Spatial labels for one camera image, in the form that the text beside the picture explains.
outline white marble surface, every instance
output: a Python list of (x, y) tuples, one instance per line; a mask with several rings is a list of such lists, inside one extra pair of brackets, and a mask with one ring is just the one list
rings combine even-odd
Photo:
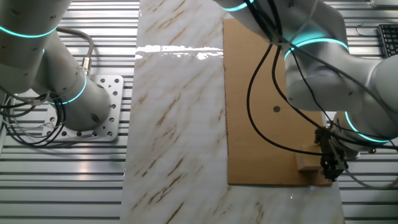
[(227, 184), (228, 14), (211, 0), (140, 9), (121, 223), (343, 223), (337, 185)]

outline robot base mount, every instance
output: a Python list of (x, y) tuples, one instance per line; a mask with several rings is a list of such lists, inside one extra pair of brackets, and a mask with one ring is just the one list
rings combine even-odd
[[(103, 86), (111, 97), (111, 111), (108, 117), (97, 128), (89, 131), (73, 131), (64, 127), (54, 142), (113, 142), (117, 139), (123, 96), (123, 77), (120, 75), (91, 75), (90, 78), (93, 82)], [(56, 118), (57, 112), (52, 106), (49, 106), (45, 123), (54, 123)], [(43, 135), (52, 130), (52, 127), (45, 126)]]

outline white robotic arm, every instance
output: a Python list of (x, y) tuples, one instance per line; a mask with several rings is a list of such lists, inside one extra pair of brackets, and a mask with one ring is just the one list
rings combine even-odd
[[(302, 110), (338, 111), (333, 122), (337, 125), (331, 130), (337, 138), (332, 137), (331, 141), (333, 147), (345, 151), (347, 159), (355, 158), (359, 151), (382, 147), (390, 139), (398, 137), (398, 90), (395, 86), (398, 78), (393, 72), (397, 67), (397, 57), (371, 60), (350, 55), (345, 22), (336, 9), (317, 0), (215, 1), (266, 41), (284, 39), (297, 47), (292, 48), (285, 43), (282, 48), (287, 99), (292, 106)], [(251, 9), (257, 10), (257, 16), (265, 23), (265, 28), (260, 27)], [(276, 11), (281, 33), (276, 31)], [(305, 80), (300, 75), (292, 51)], [(358, 83), (303, 54), (303, 51), (349, 74)], [(363, 144), (339, 141), (339, 137)]]
[(107, 118), (111, 100), (88, 77), (90, 60), (83, 69), (57, 34), (71, 1), (0, 0), (0, 85), (9, 95), (31, 88), (57, 95), (67, 104), (65, 126), (88, 131)]

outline cardboard sheet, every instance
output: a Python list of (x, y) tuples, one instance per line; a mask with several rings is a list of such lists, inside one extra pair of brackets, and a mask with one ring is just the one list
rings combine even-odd
[[(228, 183), (265, 185), (330, 185), (319, 172), (297, 170), (295, 153), (263, 140), (253, 129), (246, 111), (250, 78), (268, 43), (235, 19), (224, 20), (224, 65), (228, 130)], [(275, 90), (271, 68), (276, 47), (257, 75), (251, 95), (252, 117), (261, 132), (284, 146), (300, 149), (313, 144), (315, 127), (298, 115)], [(285, 91), (283, 57), (277, 64), (277, 81)], [(319, 112), (305, 112), (318, 124)]]

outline small wooden block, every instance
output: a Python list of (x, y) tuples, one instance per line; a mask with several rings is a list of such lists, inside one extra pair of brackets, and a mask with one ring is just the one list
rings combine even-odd
[[(306, 152), (321, 152), (321, 149), (316, 144), (309, 146), (301, 146), (301, 151)], [(296, 153), (297, 170), (299, 172), (313, 172), (319, 171), (322, 167), (320, 164), (321, 157)]]

